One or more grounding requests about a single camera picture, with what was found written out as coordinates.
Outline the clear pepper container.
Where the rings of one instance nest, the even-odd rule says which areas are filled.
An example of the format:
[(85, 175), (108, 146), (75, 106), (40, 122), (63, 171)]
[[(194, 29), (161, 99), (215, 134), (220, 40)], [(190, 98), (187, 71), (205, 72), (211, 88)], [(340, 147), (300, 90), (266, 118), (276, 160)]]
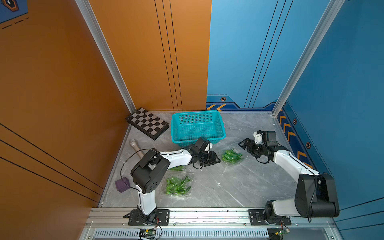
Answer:
[(243, 159), (241, 153), (237, 153), (234, 149), (224, 150), (222, 154), (222, 161), (229, 164), (236, 164)]
[(184, 172), (186, 170), (186, 166), (177, 166), (169, 169), (170, 171), (176, 172)]
[(190, 174), (168, 174), (161, 188), (162, 194), (174, 197), (189, 197), (193, 189), (193, 176)]

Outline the teal plastic basket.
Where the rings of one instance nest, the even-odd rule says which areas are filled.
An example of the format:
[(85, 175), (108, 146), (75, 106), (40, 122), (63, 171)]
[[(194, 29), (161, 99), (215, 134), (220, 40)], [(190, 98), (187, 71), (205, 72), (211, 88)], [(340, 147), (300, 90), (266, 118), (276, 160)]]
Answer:
[(220, 112), (200, 111), (172, 115), (172, 142), (180, 147), (194, 144), (202, 137), (217, 144), (226, 138), (226, 130)]

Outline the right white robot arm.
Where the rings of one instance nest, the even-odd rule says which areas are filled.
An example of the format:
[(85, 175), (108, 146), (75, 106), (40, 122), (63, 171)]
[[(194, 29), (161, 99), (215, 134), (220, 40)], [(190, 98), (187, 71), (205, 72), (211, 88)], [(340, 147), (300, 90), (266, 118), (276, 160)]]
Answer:
[(296, 158), (278, 143), (274, 131), (258, 130), (254, 132), (254, 139), (246, 138), (238, 145), (256, 159), (267, 157), (268, 162), (283, 168), (297, 183), (294, 198), (268, 201), (263, 212), (249, 212), (261, 224), (274, 225), (288, 217), (302, 217), (310, 222), (313, 218), (339, 216), (335, 179)]

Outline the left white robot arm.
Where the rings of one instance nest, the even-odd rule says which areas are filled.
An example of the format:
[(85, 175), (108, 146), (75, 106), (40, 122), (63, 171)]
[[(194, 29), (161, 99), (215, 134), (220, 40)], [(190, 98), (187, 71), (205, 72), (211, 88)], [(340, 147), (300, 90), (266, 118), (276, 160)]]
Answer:
[(139, 194), (139, 204), (131, 211), (130, 220), (133, 225), (167, 225), (167, 210), (158, 210), (155, 201), (155, 190), (169, 169), (179, 166), (194, 166), (200, 168), (212, 166), (221, 162), (212, 151), (212, 143), (200, 137), (196, 143), (183, 147), (178, 151), (160, 152), (148, 149), (148, 152), (131, 170), (135, 189)]

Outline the clear pepper container front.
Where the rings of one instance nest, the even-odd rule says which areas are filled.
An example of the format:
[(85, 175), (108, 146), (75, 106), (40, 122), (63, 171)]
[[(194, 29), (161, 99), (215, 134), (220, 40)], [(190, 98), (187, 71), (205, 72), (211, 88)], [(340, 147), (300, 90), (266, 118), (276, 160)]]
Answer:
[(193, 189), (193, 176), (190, 174), (168, 174), (161, 188), (162, 194), (174, 197), (189, 197)]

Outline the black white checkerboard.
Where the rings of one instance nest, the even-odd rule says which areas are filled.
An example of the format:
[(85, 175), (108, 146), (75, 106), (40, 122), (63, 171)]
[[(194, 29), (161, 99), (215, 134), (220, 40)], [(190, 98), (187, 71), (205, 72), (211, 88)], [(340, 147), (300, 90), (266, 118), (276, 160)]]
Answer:
[(152, 140), (156, 140), (170, 126), (168, 122), (144, 108), (140, 108), (126, 117), (126, 121)]

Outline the right circuit board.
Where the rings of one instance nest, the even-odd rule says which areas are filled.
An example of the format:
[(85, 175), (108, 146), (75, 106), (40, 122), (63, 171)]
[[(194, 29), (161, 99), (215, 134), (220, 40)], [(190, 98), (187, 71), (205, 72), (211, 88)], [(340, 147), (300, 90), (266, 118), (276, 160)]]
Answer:
[(276, 232), (275, 235), (282, 237), (289, 234), (290, 232), (291, 232), (290, 229), (283, 229), (283, 230), (280, 230), (279, 232)]

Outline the circuit board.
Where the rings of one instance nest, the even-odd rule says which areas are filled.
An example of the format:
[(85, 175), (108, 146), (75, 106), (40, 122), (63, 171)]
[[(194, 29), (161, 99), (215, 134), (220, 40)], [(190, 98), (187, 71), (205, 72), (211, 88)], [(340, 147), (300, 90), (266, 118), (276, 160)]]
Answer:
[(156, 229), (140, 229), (139, 240), (154, 240), (157, 235)]
[(283, 230), (280, 230), (279, 232), (276, 232), (275, 235), (282, 237), (289, 234), (290, 232), (291, 232), (290, 229), (283, 229)]

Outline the left circuit board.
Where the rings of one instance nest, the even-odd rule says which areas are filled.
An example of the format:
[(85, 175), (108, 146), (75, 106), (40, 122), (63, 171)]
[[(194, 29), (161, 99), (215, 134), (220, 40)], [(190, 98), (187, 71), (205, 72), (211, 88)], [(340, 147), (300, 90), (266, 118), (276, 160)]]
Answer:
[(139, 240), (154, 240), (157, 235), (156, 229), (140, 229)]

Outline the purple cube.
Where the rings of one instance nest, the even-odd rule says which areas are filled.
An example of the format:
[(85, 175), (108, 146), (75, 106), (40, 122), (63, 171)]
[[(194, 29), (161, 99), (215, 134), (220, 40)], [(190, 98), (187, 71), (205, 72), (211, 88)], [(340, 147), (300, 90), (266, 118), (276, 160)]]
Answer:
[(131, 188), (130, 181), (126, 177), (116, 180), (115, 186), (119, 193), (123, 193)]

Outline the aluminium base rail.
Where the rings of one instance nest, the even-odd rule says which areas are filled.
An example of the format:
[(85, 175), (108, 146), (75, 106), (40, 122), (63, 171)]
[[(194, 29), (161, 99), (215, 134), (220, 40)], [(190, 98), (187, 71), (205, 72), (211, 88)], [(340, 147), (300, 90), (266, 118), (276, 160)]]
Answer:
[[(274, 225), (261, 224), (247, 208), (168, 208), (167, 225), (133, 225), (130, 208), (93, 208), (81, 240), (139, 240), (140, 229), (156, 229), (155, 240), (341, 240), (333, 219), (308, 222), (288, 217)], [(275, 233), (290, 229), (285, 236)]]

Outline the right aluminium frame post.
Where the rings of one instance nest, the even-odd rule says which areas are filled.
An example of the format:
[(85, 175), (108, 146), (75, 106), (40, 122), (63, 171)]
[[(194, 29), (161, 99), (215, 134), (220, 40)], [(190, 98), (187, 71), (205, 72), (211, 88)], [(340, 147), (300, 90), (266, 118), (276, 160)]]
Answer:
[(334, 19), (342, 8), (345, 0), (332, 0), (328, 3), (322, 17), (320, 18), (313, 34), (311, 35), (301, 57), (299, 58), (292, 74), (284, 86), (273, 110), (272, 114), (276, 118), (288, 100), (294, 87), (302, 76), (304, 70), (312, 59), (314, 53), (322, 42), (324, 36), (332, 25)]

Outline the aluminium frame post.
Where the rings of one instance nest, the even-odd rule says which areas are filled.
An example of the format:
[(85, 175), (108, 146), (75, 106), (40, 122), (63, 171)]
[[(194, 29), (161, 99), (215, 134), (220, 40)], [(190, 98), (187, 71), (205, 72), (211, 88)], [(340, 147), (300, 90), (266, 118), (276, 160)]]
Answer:
[(304, 70), (312, 59), (314, 53), (322, 42), (324, 36), (332, 25), (334, 19), (342, 8), (345, 0), (332, 0), (328, 3), (322, 17), (320, 18), (313, 34), (311, 35), (301, 57), (299, 58), (292, 74), (284, 86), (273, 110), (272, 114), (276, 118), (288, 100), (294, 87), (302, 76)]
[(115, 81), (115, 84), (128, 108), (130, 113), (135, 112), (134, 101), (129, 93), (127, 85), (123, 79), (123, 76), (119, 70), (119, 67), (114, 59), (112, 51), (107, 43), (102, 28), (97, 20), (97, 17), (92, 9), (91, 3), (86, 0), (75, 0), (91, 34), (97, 44), (97, 47)]

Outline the left aluminium frame post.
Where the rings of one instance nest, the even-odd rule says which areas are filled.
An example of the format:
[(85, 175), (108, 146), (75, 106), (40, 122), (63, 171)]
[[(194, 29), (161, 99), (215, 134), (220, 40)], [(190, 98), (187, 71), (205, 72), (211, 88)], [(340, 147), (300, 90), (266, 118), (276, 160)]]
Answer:
[(102, 28), (97, 20), (97, 17), (92, 9), (91, 3), (86, 0), (75, 0), (91, 34), (97, 44), (97, 47), (115, 81), (115, 84), (128, 108), (130, 113), (135, 112), (134, 101), (129, 93), (127, 85), (123, 79), (123, 76), (119, 70), (119, 67), (114, 59), (112, 51), (107, 43)]

